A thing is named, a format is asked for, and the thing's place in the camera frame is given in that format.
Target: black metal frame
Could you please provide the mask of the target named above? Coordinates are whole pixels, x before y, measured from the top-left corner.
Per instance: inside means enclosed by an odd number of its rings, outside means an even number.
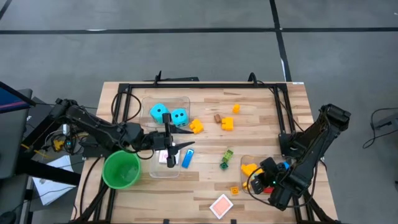
[[[268,88],[268,89],[272,90],[272,92],[274,94],[275,105],[276,105],[276,110],[277,110],[277,115],[278,115],[278,120],[279,120],[280,132],[286,133],[282,107],[280,105],[281,100],[279,98],[279,90],[280,90],[283,93],[284,103],[285,103],[286,109],[288,110],[287,117],[288,117],[290,132],[295,131],[294,121],[293,121],[293,117],[292,117],[292,109],[290,106],[289,93],[288,93],[286,83],[258,82],[254,73],[250,73],[247,83],[195,83],[195,82],[167,83],[167,82],[160,81],[161,73],[162,72],[160,71],[159,74],[155,76],[155,80],[152,83],[121,83],[121,84],[119,84],[118,93],[121,93],[121,92],[132,93],[133,89],[135,89],[135,88],[259,88],[259,89]],[[130,97],[126,97],[126,99],[125,99],[123,115],[122,115],[123,119],[127,119],[127,116],[129,114],[129,107],[131,104],[130,99],[131,99]],[[115,106],[116,120],[118,119],[119,112],[121,109],[121,101],[122,101],[122,95],[118,95],[118,97],[116,98],[116,106]],[[99,189],[102,188],[103,184],[104,183],[101,180],[101,185],[100,185]],[[108,199],[109,203],[108,203],[108,207],[106,209],[106,219],[105,219],[105,221],[109,222],[109,223],[110,223],[111,217],[112,217],[115,195],[116,195],[116,190],[111,189],[110,194],[109,194],[109,199]],[[94,219],[93,219],[94,221],[99,221],[101,204],[102,204],[102,201],[100,201],[100,203],[98,204],[98,206],[94,212]],[[300,213],[300,208],[295,208],[295,213]]]

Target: black floor stripe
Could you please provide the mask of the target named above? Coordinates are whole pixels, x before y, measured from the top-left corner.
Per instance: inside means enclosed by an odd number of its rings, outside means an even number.
[[[3,7],[0,10],[0,20],[4,16],[4,13],[6,13],[8,7],[10,6],[12,0],[7,0],[6,3],[4,3]]]
[[[282,60],[282,68],[284,69],[285,81],[291,82],[292,76],[290,74],[289,63],[287,61],[287,54],[286,54],[286,49],[285,49],[285,44],[284,44],[284,38],[282,37],[282,33],[280,31],[278,10],[276,9],[275,0],[269,0],[269,4],[271,5],[272,18],[273,18],[274,24],[275,24],[276,40],[278,41],[279,55],[280,55],[280,59]]]
[[[0,34],[194,34],[275,32],[267,27],[175,28],[175,29],[105,29],[105,30],[0,30]]]
[[[283,28],[281,32],[398,32],[398,27]]]

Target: gray carpet floor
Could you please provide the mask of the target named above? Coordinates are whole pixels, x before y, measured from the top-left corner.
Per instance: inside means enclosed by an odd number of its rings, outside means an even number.
[[[398,27],[395,0],[276,6],[283,28]],[[12,0],[0,20],[0,31],[273,26],[269,1],[260,0]],[[292,80],[305,82],[313,115],[325,103],[352,113],[325,156],[339,219],[397,223],[398,133],[362,145],[372,136],[371,113],[398,106],[398,32],[295,32],[283,39]],[[153,79],[159,70],[165,78],[201,81],[246,80],[250,72],[262,81],[285,80],[273,32],[0,35],[1,81],[31,88],[48,103],[60,97],[96,106],[103,82]],[[75,194],[36,206],[34,223],[69,220]]]

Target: white card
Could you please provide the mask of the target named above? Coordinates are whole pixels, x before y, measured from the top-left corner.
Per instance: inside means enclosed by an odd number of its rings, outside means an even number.
[[[167,150],[161,150],[159,154],[159,163],[167,163],[167,156],[169,154],[167,153]],[[178,165],[178,162],[180,160],[180,151],[178,151],[177,155],[175,155],[175,163]]]
[[[234,204],[225,196],[221,195],[211,206],[210,210],[218,219],[222,218]]]

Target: paper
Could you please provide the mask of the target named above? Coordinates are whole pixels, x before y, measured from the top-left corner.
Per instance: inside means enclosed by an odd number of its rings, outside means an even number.
[[[73,172],[73,169],[70,165],[70,157],[68,155],[63,156],[59,159],[56,159],[52,162],[49,162],[47,165],[52,166],[52,167],[61,167],[61,169]],[[76,187],[74,185],[61,184],[58,182],[54,182],[52,180],[45,180],[45,179],[41,179],[41,178],[37,178],[37,177],[33,177],[33,181],[35,183],[35,186],[37,188],[37,192],[39,193],[39,195],[43,195],[40,197],[43,205],[49,205],[51,202],[55,201],[56,199],[61,197],[63,194],[67,193],[69,190]]]
[[[167,156],[169,156],[169,154],[167,153],[167,150],[161,150],[161,152],[159,154],[159,162],[166,164]],[[177,155],[175,155],[175,164],[176,165],[178,165],[179,160],[180,160],[180,151],[178,151]]]
[[[218,219],[220,219],[226,214],[226,212],[228,212],[229,209],[232,208],[233,205],[234,204],[232,204],[225,194],[223,194],[210,206],[210,210]]]

